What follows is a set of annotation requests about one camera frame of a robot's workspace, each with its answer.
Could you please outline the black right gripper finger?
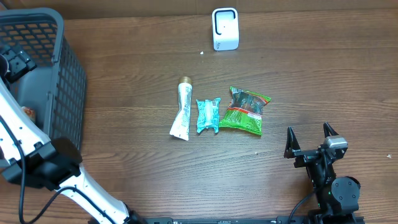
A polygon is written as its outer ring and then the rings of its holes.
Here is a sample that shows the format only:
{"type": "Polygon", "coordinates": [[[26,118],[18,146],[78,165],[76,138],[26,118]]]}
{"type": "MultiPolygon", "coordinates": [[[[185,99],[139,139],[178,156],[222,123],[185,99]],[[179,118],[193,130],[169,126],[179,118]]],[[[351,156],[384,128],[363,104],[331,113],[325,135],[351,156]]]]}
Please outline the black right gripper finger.
{"type": "Polygon", "coordinates": [[[338,133],[330,126],[328,122],[323,123],[323,131],[325,138],[338,135],[338,133]]]}
{"type": "Polygon", "coordinates": [[[285,152],[300,152],[301,148],[291,126],[287,128],[287,142],[285,152]]]}

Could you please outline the cup noodles container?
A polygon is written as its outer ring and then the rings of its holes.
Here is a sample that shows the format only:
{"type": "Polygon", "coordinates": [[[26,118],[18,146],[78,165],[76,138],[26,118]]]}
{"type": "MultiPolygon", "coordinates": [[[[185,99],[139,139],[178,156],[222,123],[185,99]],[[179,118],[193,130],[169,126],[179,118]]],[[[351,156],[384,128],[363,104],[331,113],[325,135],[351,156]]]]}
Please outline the cup noodles container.
{"type": "Polygon", "coordinates": [[[33,123],[36,123],[36,112],[34,109],[23,106],[22,110],[33,123]]]}

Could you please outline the green snack bag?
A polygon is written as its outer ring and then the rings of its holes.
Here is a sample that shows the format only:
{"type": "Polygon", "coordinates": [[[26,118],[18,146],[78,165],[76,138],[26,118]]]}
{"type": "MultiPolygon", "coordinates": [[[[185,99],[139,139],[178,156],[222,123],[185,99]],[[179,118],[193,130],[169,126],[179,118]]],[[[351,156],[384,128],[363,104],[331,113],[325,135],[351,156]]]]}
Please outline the green snack bag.
{"type": "Polygon", "coordinates": [[[234,86],[230,87],[230,92],[232,99],[219,127],[240,129],[261,136],[263,108],[271,97],[234,86]]]}

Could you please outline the green tissue pack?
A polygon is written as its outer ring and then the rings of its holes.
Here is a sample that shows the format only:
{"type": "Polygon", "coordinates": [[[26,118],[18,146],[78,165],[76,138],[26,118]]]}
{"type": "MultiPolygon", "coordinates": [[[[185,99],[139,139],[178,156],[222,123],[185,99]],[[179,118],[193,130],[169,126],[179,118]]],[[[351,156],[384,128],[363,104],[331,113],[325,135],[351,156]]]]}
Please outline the green tissue pack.
{"type": "Polygon", "coordinates": [[[197,133],[200,134],[204,129],[213,128],[215,134],[219,132],[219,104],[221,98],[214,100],[197,100],[198,119],[197,119],[197,133]]]}

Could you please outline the white tube gold cap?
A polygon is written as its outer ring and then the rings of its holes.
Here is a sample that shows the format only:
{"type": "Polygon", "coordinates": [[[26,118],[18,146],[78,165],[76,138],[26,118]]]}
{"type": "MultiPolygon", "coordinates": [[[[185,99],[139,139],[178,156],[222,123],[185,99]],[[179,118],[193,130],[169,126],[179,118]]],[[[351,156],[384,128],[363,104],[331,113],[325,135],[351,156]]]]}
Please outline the white tube gold cap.
{"type": "Polygon", "coordinates": [[[193,90],[192,79],[190,77],[181,77],[177,89],[179,111],[174,119],[169,134],[188,141],[193,90]]]}

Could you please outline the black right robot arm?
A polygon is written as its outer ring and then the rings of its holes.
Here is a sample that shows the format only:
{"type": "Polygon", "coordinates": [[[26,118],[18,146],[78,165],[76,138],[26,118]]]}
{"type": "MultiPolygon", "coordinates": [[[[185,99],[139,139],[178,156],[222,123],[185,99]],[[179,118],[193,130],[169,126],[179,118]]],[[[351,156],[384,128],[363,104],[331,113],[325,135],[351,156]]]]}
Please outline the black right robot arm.
{"type": "Polygon", "coordinates": [[[342,159],[348,150],[348,142],[330,125],[323,124],[325,140],[317,149],[301,150],[291,127],[287,128],[284,157],[295,159],[296,168],[306,168],[313,191],[291,211],[290,223],[297,209],[312,196],[316,196],[318,209],[308,212],[305,223],[359,223],[354,213],[359,210],[361,185],[354,177],[337,177],[333,163],[342,159]]]}

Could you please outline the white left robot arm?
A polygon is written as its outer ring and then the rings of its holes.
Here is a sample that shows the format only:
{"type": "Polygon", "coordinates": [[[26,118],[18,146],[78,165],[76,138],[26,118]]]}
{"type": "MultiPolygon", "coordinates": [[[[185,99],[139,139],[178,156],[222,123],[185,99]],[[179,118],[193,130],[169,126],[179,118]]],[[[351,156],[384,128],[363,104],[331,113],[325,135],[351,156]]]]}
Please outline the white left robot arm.
{"type": "Polygon", "coordinates": [[[67,138],[50,140],[18,105],[7,87],[14,65],[27,65],[22,52],[1,46],[1,150],[7,167],[3,177],[20,185],[18,216],[24,218],[26,187],[47,188],[54,195],[31,220],[35,223],[52,202],[64,195],[88,212],[90,223],[144,223],[124,202],[112,197],[85,170],[82,156],[67,138]]]}

